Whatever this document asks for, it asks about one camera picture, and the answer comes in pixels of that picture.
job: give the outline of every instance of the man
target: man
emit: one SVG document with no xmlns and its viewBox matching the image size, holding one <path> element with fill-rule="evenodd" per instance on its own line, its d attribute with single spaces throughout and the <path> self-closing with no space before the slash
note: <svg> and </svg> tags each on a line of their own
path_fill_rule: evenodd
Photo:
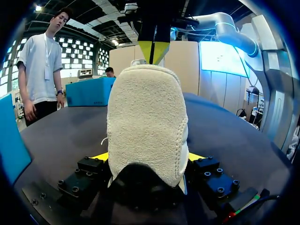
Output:
<svg viewBox="0 0 300 225">
<path fill-rule="evenodd" d="M 106 74 L 107 77 L 115 77 L 114 72 L 113 72 L 113 68 L 111 68 L 111 67 L 106 68 L 105 74 Z"/>
<path fill-rule="evenodd" d="M 47 31 L 30 37 L 21 52 L 17 66 L 26 126 L 57 111 L 60 105 L 64 107 L 60 80 L 61 48 L 53 37 L 71 16 L 72 11 L 63 8 L 51 19 Z"/>
</svg>

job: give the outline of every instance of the lanyard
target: lanyard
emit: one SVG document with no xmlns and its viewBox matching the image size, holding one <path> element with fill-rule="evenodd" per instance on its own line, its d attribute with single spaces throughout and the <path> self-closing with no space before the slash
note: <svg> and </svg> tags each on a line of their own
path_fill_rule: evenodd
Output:
<svg viewBox="0 0 300 225">
<path fill-rule="evenodd" d="M 47 48 L 47 36 L 46 36 L 46 33 L 44 33 L 44 40 L 45 40 L 45 45 L 46 45 L 46 66 L 49 66 L 49 65 L 48 65 L 48 59 L 49 59 L 49 56 L 50 56 L 50 54 L 51 54 L 51 50 L 52 50 L 52 45 L 53 45 L 53 43 L 51 43 L 50 52 L 48 53 L 48 48 Z"/>
</svg>

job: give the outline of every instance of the glowing screen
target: glowing screen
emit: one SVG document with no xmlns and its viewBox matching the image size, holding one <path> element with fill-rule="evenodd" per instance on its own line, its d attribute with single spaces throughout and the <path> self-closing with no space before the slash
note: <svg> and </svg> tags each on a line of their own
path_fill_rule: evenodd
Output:
<svg viewBox="0 0 300 225">
<path fill-rule="evenodd" d="M 242 50 L 236 48 L 239 52 L 237 53 L 232 45 L 215 41 L 201 41 L 200 47 L 202 70 L 249 77 L 249 67 L 244 62 L 244 52 Z"/>
</svg>

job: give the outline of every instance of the blue panel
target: blue panel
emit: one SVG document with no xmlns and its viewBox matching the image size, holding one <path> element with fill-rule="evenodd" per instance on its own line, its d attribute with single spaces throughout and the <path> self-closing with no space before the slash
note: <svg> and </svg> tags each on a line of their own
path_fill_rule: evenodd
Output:
<svg viewBox="0 0 300 225">
<path fill-rule="evenodd" d="M 102 77 L 66 85 L 68 106 L 106 106 L 116 78 Z"/>
<path fill-rule="evenodd" d="M 30 155 L 21 139 L 15 113 L 13 110 L 11 94 L 0 98 L 0 154 L 4 171 L 11 184 L 31 162 Z"/>
<path fill-rule="evenodd" d="M 244 62 L 244 52 L 222 42 L 202 41 L 202 70 L 249 77 L 250 68 Z"/>
</svg>

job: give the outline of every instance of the white knit shoe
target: white knit shoe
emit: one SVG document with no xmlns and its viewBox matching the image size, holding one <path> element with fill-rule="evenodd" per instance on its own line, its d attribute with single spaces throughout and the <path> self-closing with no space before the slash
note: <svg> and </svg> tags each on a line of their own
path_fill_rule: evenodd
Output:
<svg viewBox="0 0 300 225">
<path fill-rule="evenodd" d="M 184 190 L 188 117 L 174 72 L 154 65 L 124 69 L 107 112 L 109 166 L 113 179 L 130 163 L 144 163 L 168 185 Z"/>
</svg>

